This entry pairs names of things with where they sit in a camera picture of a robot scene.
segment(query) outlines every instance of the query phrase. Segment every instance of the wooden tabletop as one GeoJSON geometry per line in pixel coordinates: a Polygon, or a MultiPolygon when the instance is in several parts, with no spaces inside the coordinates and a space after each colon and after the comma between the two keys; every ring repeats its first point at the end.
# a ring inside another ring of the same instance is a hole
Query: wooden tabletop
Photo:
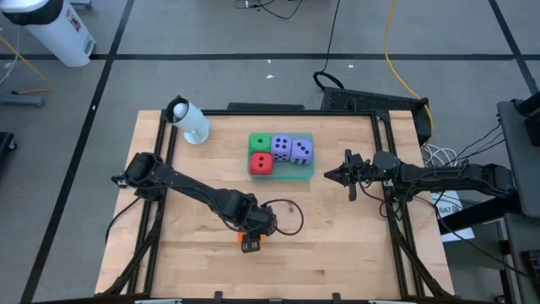
{"type": "MultiPolygon", "coordinates": [[[[139,112],[127,163],[137,152],[153,151],[159,114],[139,112]]],[[[346,188],[323,177],[325,171],[341,165],[345,149],[372,158],[375,145],[368,117],[208,118],[211,130],[205,144],[190,145],[179,133],[173,167],[211,187],[254,193],[259,202],[293,199],[304,211],[305,226],[297,236],[275,233],[264,240],[260,252],[244,254],[237,235],[206,205],[169,191],[153,297],[209,298],[216,290],[226,298],[329,299],[333,292],[343,299],[400,297],[388,222],[379,215],[379,203],[362,193],[349,202],[346,188]],[[312,133],[316,174],[308,182],[252,181],[246,169],[251,132],[312,133]]],[[[391,124],[401,160],[422,165],[410,112],[391,112],[391,124]]],[[[368,192],[382,197],[380,183],[368,192]]],[[[133,193],[132,188],[120,190],[116,213],[133,201],[133,193]]],[[[142,206],[130,210],[111,229],[96,292],[109,287],[131,258],[142,206]]],[[[293,231],[300,223],[298,212],[290,212],[287,204],[274,204],[273,210],[283,230],[293,231]]],[[[453,292],[434,210],[414,201],[409,210],[418,256],[453,292]]],[[[404,255],[403,259],[413,293],[410,267],[404,255]]],[[[142,290],[146,261],[141,271],[138,290],[142,290]]]]}

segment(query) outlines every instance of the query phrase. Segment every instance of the black metal frame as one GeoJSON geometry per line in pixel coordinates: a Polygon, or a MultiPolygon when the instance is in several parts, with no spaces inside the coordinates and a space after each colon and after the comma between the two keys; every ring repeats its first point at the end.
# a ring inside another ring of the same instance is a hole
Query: black metal frame
{"type": "MultiPolygon", "coordinates": [[[[264,111],[253,111],[253,110],[239,110],[239,111],[231,111],[231,110],[206,110],[203,111],[204,115],[207,116],[321,116],[321,117],[327,117],[327,116],[359,116],[359,117],[370,117],[371,119],[371,127],[373,129],[373,136],[375,141],[375,147],[377,151],[383,150],[382,147],[382,138],[381,138],[381,130],[379,128],[379,121],[383,121],[384,127],[385,127],[385,133],[386,133],[386,140],[388,143],[388,148],[391,153],[397,154],[396,150],[396,143],[394,142],[394,136],[392,132],[392,125],[390,121],[390,114],[388,111],[320,111],[320,110],[302,110],[302,111],[284,111],[284,110],[264,110],[264,111]]],[[[160,153],[161,147],[163,145],[165,136],[165,114],[162,111],[161,117],[159,119],[159,129],[158,129],[158,135],[154,147],[154,153],[160,153]]],[[[172,155],[174,153],[174,146],[176,141],[176,128],[172,127],[171,129],[171,136],[169,139],[169,148],[167,150],[167,156],[166,156],[166,162],[167,164],[170,164],[172,161],[172,155]]],[[[385,194],[385,199],[389,199],[390,195],[390,189],[388,189],[386,186],[383,185],[383,190],[385,194]]],[[[150,216],[150,209],[151,209],[151,203],[150,202],[144,202],[143,206],[143,214],[141,216],[141,221],[139,225],[139,232],[138,232],[138,238],[137,238],[137,244],[135,246],[136,250],[141,247],[142,242],[144,240],[144,237],[146,235],[146,230],[148,228],[148,222],[149,222],[149,216],[150,216]]],[[[158,202],[158,209],[165,209],[165,199],[158,202]]],[[[389,227],[392,224],[393,221],[397,223],[397,219],[394,217],[393,212],[391,210],[387,210],[389,216],[388,216],[388,223],[389,227]]],[[[403,229],[405,231],[405,235],[408,239],[409,246],[416,252],[416,247],[414,245],[414,239],[413,239],[413,227],[411,225],[411,220],[408,215],[408,209],[407,205],[403,206],[403,229]]],[[[408,294],[408,285],[407,285],[407,279],[405,276],[405,269],[403,265],[402,260],[402,254],[401,249],[397,245],[395,240],[391,240],[392,243],[392,251],[394,255],[394,263],[396,266],[396,274],[397,274],[397,283],[400,291],[401,298],[404,299],[408,294]]],[[[154,244],[152,245],[150,249],[150,255],[148,258],[148,268],[147,273],[144,281],[144,288],[143,288],[143,294],[140,294],[141,296],[147,297],[151,294],[152,290],[152,283],[154,280],[154,270],[155,270],[155,264],[156,264],[156,258],[157,258],[157,251],[159,248],[159,237],[155,240],[154,244]]],[[[413,278],[414,278],[414,285],[416,289],[416,295],[417,296],[425,296],[424,294],[424,285],[422,283],[422,280],[417,273],[415,269],[413,269],[413,278]]],[[[137,286],[138,281],[138,270],[133,274],[129,281],[129,286],[127,289],[127,294],[134,294],[137,286]]],[[[334,295],[334,299],[332,300],[332,303],[335,303],[336,300],[339,298],[339,294],[334,295]]],[[[214,299],[189,299],[190,301],[194,302],[212,302],[215,303],[214,299]]],[[[268,299],[251,299],[249,300],[250,303],[253,302],[267,302],[268,299]]]]}

